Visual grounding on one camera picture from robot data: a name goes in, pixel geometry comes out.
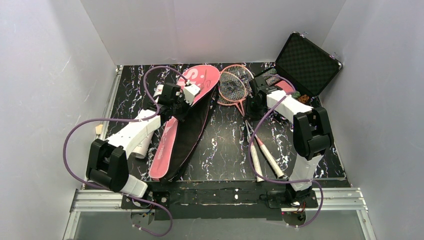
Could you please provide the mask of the pink badminton racket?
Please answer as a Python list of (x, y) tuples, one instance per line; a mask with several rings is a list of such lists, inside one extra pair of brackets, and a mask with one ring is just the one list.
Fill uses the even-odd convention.
[[(243, 117), (244, 123), (247, 128), (247, 140), (251, 140), (251, 124), (245, 118), (245, 111), (243, 101), (247, 96), (247, 89), (245, 84), (236, 75), (222, 71), (219, 78), (219, 95), (218, 104), (222, 106), (235, 106)], [(251, 144), (249, 153), (251, 154), (251, 161), (256, 173), (262, 176), (262, 168), (260, 166), (257, 149), (254, 143)]]
[[(244, 83), (246, 90), (247, 90), (247, 96), (248, 96), (248, 94), (250, 94), (252, 92), (252, 90), (249, 87), (249, 81), (253, 79), (253, 74), (245, 66), (240, 65), (240, 64), (233, 64), (233, 65), (225, 67), (222, 71), (232, 73), (232, 74), (236, 75), (240, 80), (242, 80), (242, 82)], [(271, 152), (268, 150), (266, 145), (261, 141), (261, 139), (258, 136), (255, 137), (255, 140), (256, 140), (257, 145), (260, 148), (262, 154), (264, 155), (265, 159), (268, 161), (269, 165), (271, 166), (272, 170), (274, 171), (274, 174), (276, 175), (276, 177), (278, 179), (282, 179), (285, 174), (282, 171), (282, 169), (279, 167), (274, 156), (271, 154)]]

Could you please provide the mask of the pink racket bag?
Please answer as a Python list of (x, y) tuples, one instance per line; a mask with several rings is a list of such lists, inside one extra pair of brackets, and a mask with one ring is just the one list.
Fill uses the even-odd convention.
[(153, 181), (168, 184), (182, 177), (208, 125), (218, 100), (220, 71), (212, 65), (196, 65), (184, 77), (200, 88), (193, 106), (183, 120), (166, 122), (157, 151), (149, 168)]

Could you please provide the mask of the white shuttlecock tube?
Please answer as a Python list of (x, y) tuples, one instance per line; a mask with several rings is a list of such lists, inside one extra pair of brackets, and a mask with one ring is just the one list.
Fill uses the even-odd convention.
[[(162, 94), (163, 92), (163, 84), (159, 84), (156, 89), (155, 92), (153, 94), (153, 99), (157, 102), (157, 98), (159, 95)], [(153, 137), (153, 132), (151, 132), (146, 138), (144, 138), (133, 150), (132, 154), (138, 158), (138, 159), (145, 159), (147, 156), (147, 152), (149, 150), (149, 146), (151, 144), (152, 141), (152, 137)]]

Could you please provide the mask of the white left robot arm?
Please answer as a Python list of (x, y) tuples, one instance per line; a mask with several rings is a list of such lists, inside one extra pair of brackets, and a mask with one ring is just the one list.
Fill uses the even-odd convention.
[(128, 157), (134, 149), (161, 125), (172, 117), (183, 118), (193, 105), (201, 89), (192, 83), (184, 86), (161, 84), (153, 99), (157, 109), (143, 109), (137, 118), (118, 133), (105, 140), (96, 139), (90, 147), (86, 177), (96, 184), (112, 191), (142, 198), (148, 185), (131, 175)]

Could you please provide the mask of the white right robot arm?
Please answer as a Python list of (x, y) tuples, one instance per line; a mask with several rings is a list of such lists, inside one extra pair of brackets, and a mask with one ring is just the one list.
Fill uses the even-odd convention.
[(334, 143), (328, 112), (323, 107), (313, 108), (299, 102), (280, 87), (268, 85), (263, 76), (255, 77), (249, 84), (252, 97), (246, 102), (248, 114), (262, 114), (262, 123), (276, 111), (293, 125), (296, 160), (284, 199), (287, 204), (301, 202), (311, 195), (318, 163)]

